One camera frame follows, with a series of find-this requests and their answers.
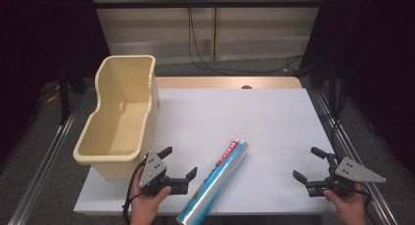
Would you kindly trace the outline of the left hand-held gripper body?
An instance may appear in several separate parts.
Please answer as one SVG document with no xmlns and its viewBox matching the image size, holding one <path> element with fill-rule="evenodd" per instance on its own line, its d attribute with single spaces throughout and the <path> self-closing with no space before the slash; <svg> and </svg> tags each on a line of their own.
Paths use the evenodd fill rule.
<svg viewBox="0 0 415 225">
<path fill-rule="evenodd" d="M 158 153 L 150 151 L 144 161 L 144 170 L 139 187 L 145 196 L 155 196 L 165 186 L 171 187 L 171 195 L 187 195 L 189 182 L 186 178 L 170 178 L 166 175 L 167 165 Z"/>
</svg>

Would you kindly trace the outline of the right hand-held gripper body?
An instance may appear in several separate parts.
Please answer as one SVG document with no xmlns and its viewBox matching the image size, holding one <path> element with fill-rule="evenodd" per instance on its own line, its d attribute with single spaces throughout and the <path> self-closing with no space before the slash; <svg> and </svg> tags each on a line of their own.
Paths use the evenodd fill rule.
<svg viewBox="0 0 415 225">
<path fill-rule="evenodd" d="M 305 188 L 311 197 L 323 197 L 323 192 L 330 190 L 341 198 L 348 198 L 357 182 L 387 182 L 385 177 L 349 157 L 339 159 L 338 156 L 330 153 L 315 153 L 315 155 L 328 161 L 329 176 L 322 181 L 305 180 Z"/>
</svg>

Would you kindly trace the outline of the silver blue foil roll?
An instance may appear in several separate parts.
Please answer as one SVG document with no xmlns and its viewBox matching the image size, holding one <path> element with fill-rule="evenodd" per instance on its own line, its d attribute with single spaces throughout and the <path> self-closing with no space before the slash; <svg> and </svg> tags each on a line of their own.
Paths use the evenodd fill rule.
<svg viewBox="0 0 415 225">
<path fill-rule="evenodd" d="M 214 169 L 176 216 L 179 225 L 202 224 L 210 208 L 245 158 L 248 149 L 248 143 L 241 138 L 231 142 L 215 164 Z"/>
</svg>

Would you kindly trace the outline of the cream plastic bin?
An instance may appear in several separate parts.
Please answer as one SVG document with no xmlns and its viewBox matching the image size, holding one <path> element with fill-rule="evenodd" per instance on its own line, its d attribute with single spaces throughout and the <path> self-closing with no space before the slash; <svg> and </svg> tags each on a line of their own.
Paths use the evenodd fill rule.
<svg viewBox="0 0 415 225">
<path fill-rule="evenodd" d="M 110 56 L 96 76 L 97 106 L 73 150 L 75 161 L 105 178 L 127 178 L 153 148 L 159 91 L 156 58 Z"/>
</svg>

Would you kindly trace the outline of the person's right hand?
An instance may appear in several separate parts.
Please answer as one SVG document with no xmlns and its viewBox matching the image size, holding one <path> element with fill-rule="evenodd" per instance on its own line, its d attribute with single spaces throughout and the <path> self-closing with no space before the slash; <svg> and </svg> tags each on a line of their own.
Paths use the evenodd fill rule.
<svg viewBox="0 0 415 225">
<path fill-rule="evenodd" d="M 341 217 L 365 217 L 365 198 L 362 194 L 353 193 L 348 199 L 342 199 L 334 192 L 325 190 L 323 195 L 335 206 L 338 219 Z"/>
</svg>

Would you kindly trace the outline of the person's left hand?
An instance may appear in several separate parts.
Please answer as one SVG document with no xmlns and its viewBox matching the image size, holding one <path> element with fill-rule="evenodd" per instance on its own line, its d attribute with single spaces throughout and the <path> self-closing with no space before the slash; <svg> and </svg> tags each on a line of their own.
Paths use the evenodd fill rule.
<svg viewBox="0 0 415 225">
<path fill-rule="evenodd" d="M 130 196 L 132 198 L 131 201 L 131 216 L 137 215 L 150 215 L 155 216 L 157 215 L 159 205 L 161 202 L 169 195 L 171 192 L 170 186 L 165 186 L 162 188 L 155 196 L 145 196 L 142 193 L 142 189 L 139 187 L 139 182 L 141 179 L 141 175 L 143 173 L 144 167 L 141 166 L 136 176 L 134 177 L 132 189 Z"/>
</svg>

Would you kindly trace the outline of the white table mat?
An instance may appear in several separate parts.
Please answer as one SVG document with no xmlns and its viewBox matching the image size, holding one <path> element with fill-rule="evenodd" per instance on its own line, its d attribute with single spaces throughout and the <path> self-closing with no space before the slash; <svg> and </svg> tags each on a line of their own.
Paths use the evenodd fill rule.
<svg viewBox="0 0 415 225">
<path fill-rule="evenodd" d="M 330 151 L 322 124 L 304 89 L 162 89 L 154 141 L 167 146 L 167 174 L 198 171 L 196 192 L 222 153 L 237 138 L 249 149 L 210 209 L 212 215 L 319 214 L 333 210 L 312 199 L 294 179 L 297 170 L 311 180 L 327 174 L 311 147 Z"/>
</svg>

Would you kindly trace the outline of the dark curtain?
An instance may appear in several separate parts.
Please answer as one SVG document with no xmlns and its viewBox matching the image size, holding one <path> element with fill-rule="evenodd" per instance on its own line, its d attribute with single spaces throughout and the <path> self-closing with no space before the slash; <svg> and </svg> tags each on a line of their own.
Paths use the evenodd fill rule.
<svg viewBox="0 0 415 225">
<path fill-rule="evenodd" d="M 34 114 L 40 88 L 85 90 L 109 47 L 92 0 L 0 0 L 0 164 Z"/>
<path fill-rule="evenodd" d="M 415 0 L 323 1 L 299 74 L 342 80 L 415 176 Z"/>
</svg>

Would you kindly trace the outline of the black horizontal bar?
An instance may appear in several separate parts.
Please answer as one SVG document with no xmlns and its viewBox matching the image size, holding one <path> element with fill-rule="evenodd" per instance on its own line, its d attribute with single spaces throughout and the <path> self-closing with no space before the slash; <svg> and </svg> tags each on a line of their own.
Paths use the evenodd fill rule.
<svg viewBox="0 0 415 225">
<path fill-rule="evenodd" d="M 146 0 L 93 1 L 96 9 L 158 9 L 158 8 L 317 8 L 323 0 Z"/>
</svg>

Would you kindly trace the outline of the metal floor rail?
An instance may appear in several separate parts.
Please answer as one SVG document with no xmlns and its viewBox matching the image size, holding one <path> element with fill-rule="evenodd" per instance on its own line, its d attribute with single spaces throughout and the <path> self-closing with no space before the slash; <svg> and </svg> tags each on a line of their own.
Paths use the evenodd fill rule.
<svg viewBox="0 0 415 225">
<path fill-rule="evenodd" d="M 43 105 L 40 116 L 35 120 L 36 130 L 24 146 L 29 156 L 21 160 L 23 171 L 18 174 L 29 182 L 8 222 L 8 225 L 24 225 L 41 193 L 53 162 L 65 142 L 73 120 L 84 96 L 75 96 L 69 102 L 69 114 L 61 120 L 61 109 Z"/>
<path fill-rule="evenodd" d="M 364 166 L 360 155 L 351 143 L 341 122 L 331 115 L 329 101 L 324 93 L 322 91 L 315 91 L 314 97 L 317 100 L 322 112 L 327 115 L 327 120 L 330 124 L 333 135 L 332 147 L 335 147 L 335 144 L 339 143 L 346 157 L 349 157 Z M 375 183 L 371 182 L 366 182 L 365 186 L 367 187 L 366 191 L 372 196 L 371 204 L 380 219 L 378 225 L 398 225 L 394 215 L 392 214 L 392 210 L 379 187 Z"/>
</svg>

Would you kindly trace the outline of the black stand post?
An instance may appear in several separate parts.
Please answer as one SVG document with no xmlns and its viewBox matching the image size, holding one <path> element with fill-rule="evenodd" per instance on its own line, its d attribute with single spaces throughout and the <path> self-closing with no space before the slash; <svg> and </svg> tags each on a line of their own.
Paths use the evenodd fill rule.
<svg viewBox="0 0 415 225">
<path fill-rule="evenodd" d="M 336 65 L 332 61 L 330 65 L 330 76 L 329 76 L 329 108 L 332 116 L 337 114 L 337 76 L 336 76 Z"/>
<path fill-rule="evenodd" d="M 64 124 L 69 118 L 70 114 L 69 89 L 66 66 L 62 66 L 60 69 L 59 86 L 61 96 L 61 124 Z"/>
</svg>

